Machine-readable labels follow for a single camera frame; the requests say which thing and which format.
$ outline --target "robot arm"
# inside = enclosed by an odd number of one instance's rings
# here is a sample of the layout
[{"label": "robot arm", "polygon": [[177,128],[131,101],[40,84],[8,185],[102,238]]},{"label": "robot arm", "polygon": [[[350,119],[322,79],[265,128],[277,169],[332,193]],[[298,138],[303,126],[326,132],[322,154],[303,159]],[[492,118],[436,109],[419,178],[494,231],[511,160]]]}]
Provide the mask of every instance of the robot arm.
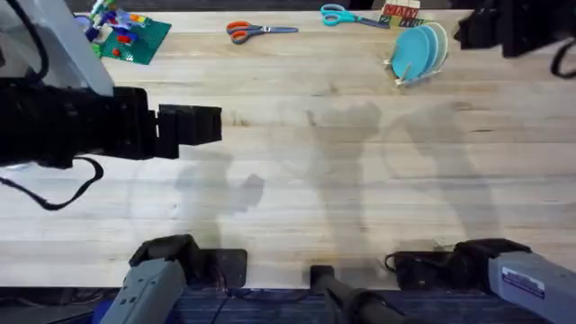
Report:
[{"label": "robot arm", "polygon": [[62,0],[0,0],[0,18],[0,167],[69,168],[87,153],[178,158],[178,145],[221,140],[221,108],[160,105],[155,112],[145,90],[114,87]]}]

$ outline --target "black cable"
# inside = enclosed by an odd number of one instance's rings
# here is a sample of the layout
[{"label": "black cable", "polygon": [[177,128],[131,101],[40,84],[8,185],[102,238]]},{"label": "black cable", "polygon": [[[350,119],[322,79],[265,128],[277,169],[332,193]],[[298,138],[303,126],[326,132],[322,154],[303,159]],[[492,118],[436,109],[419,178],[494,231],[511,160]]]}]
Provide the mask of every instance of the black cable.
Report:
[{"label": "black cable", "polygon": [[396,256],[396,253],[390,253],[389,255],[387,255],[387,256],[384,258],[384,262],[383,262],[383,265],[384,265],[384,267],[386,268],[386,270],[388,270],[389,272],[391,272],[391,273],[393,273],[393,274],[396,274],[396,268],[391,267],[390,265],[388,265],[388,260],[390,260],[391,258],[393,258],[393,257],[395,257],[395,256]]},{"label": "black cable", "polygon": [[214,324],[216,323],[216,320],[218,319],[218,317],[220,316],[220,313],[222,311],[222,308],[224,308],[224,305],[226,305],[226,303],[230,300],[230,297],[226,297],[226,299],[224,299],[224,301],[222,301],[222,303],[220,304],[220,306],[218,307],[218,309],[214,312],[214,315],[212,316],[212,320],[210,321],[210,324]]},{"label": "black cable", "polygon": [[568,50],[572,46],[574,46],[575,44],[576,44],[576,40],[571,40],[571,41],[567,42],[566,44],[562,45],[560,47],[560,49],[558,49],[558,52],[556,52],[556,54],[554,55],[554,58],[552,60],[552,65],[550,66],[550,71],[552,72],[553,75],[560,77],[560,78],[563,78],[563,79],[571,79],[571,78],[576,77],[576,70],[572,70],[569,72],[562,72],[561,71],[562,61],[564,60],[566,53],[568,53]]},{"label": "black cable", "polygon": [[50,65],[48,60],[48,52],[44,47],[44,43],[42,43],[42,40],[40,38],[40,35],[38,34],[38,31],[36,30],[36,27],[34,27],[34,24],[30,20],[30,17],[22,9],[18,1],[6,0],[6,2],[12,7],[16,15],[18,15],[18,18],[20,18],[20,20],[24,24],[24,27],[26,27],[26,29],[28,30],[28,33],[30,34],[32,41],[34,42],[34,45],[36,45],[38,55],[40,56],[40,71],[38,73],[32,72],[26,77],[2,77],[0,78],[0,81],[7,84],[14,84],[14,83],[17,84],[21,82],[24,82],[27,85],[37,84],[48,74],[48,68]]},{"label": "black cable", "polygon": [[443,269],[446,267],[446,265],[439,263],[437,261],[431,260],[431,259],[427,259],[425,257],[416,257],[410,254],[403,254],[401,252],[394,252],[394,253],[390,253],[389,255],[387,255],[384,258],[384,262],[382,263],[382,265],[386,268],[386,270],[390,271],[393,274],[396,274],[396,268],[390,266],[388,264],[388,260],[390,260],[391,258],[404,258],[404,259],[411,259],[412,261],[415,261],[417,263],[421,263],[421,264],[425,264],[425,265],[429,265],[429,266],[433,266],[435,268],[438,269]]},{"label": "black cable", "polygon": [[307,291],[307,292],[303,293],[301,296],[298,296],[298,297],[293,298],[293,299],[274,300],[274,299],[270,299],[270,298],[256,298],[256,297],[255,298],[247,298],[247,295],[249,295],[251,293],[252,292],[249,292],[249,293],[242,295],[242,296],[237,296],[237,295],[232,295],[232,296],[234,298],[240,299],[240,300],[245,301],[245,302],[258,302],[258,303],[276,304],[276,305],[302,302],[311,296],[310,291]]},{"label": "black cable", "polygon": [[51,211],[51,212],[59,211],[59,210],[63,209],[64,207],[73,203],[76,199],[80,198],[80,196],[82,196],[82,194],[84,194],[86,192],[86,190],[88,190],[90,185],[92,185],[96,181],[102,179],[104,176],[104,169],[102,168],[102,166],[98,162],[96,162],[95,160],[91,159],[90,157],[74,157],[73,159],[84,160],[84,161],[90,163],[92,165],[92,167],[94,167],[94,176],[91,179],[84,182],[84,184],[82,184],[80,186],[80,188],[78,188],[78,190],[72,196],[72,198],[70,198],[66,202],[62,202],[62,203],[48,202],[45,198],[38,196],[36,193],[33,193],[29,189],[27,189],[27,188],[21,186],[20,184],[17,184],[16,182],[14,182],[10,179],[7,179],[7,178],[0,177],[0,184],[9,186],[13,189],[16,189],[22,193],[27,194],[38,205],[40,205],[43,209],[45,209],[47,211]]}]

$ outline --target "sticker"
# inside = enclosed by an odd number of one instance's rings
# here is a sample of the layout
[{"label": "sticker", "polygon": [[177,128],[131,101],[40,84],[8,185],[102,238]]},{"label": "sticker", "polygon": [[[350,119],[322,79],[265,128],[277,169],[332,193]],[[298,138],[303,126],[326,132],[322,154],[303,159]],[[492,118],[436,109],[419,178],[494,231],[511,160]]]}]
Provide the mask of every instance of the sticker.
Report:
[{"label": "sticker", "polygon": [[510,268],[502,267],[502,280],[538,298],[545,298],[545,285],[543,282],[521,274]]},{"label": "sticker", "polygon": [[392,20],[392,16],[390,16],[388,14],[383,14],[380,16],[380,23],[390,24],[391,20]]}]

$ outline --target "black bracket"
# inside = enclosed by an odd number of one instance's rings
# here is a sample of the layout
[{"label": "black bracket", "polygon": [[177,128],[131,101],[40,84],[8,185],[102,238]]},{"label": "black bracket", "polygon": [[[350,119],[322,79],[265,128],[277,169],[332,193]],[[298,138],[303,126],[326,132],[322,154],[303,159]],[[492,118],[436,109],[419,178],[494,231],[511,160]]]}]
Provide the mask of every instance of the black bracket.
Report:
[{"label": "black bracket", "polygon": [[158,258],[178,260],[190,285],[241,288],[246,284],[248,253],[243,249],[202,249],[191,235],[174,235],[142,243],[129,264]]}]

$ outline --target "blue plate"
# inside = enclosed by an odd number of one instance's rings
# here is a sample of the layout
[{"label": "blue plate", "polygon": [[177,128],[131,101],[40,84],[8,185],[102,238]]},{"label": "blue plate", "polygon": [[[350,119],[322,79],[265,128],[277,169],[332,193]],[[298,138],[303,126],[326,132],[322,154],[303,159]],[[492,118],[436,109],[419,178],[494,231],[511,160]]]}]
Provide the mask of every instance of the blue plate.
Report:
[{"label": "blue plate", "polygon": [[420,28],[428,37],[428,44],[430,45],[430,55],[428,56],[428,61],[426,62],[426,69],[424,70],[424,74],[428,72],[432,72],[432,67],[434,63],[436,63],[438,57],[438,36],[434,29],[428,25],[420,25],[417,28]]},{"label": "blue plate", "polygon": [[426,71],[430,57],[430,44],[426,34],[418,28],[410,28],[396,40],[396,49],[392,56],[392,71],[397,77],[402,77],[410,66],[406,80],[419,77]]}]

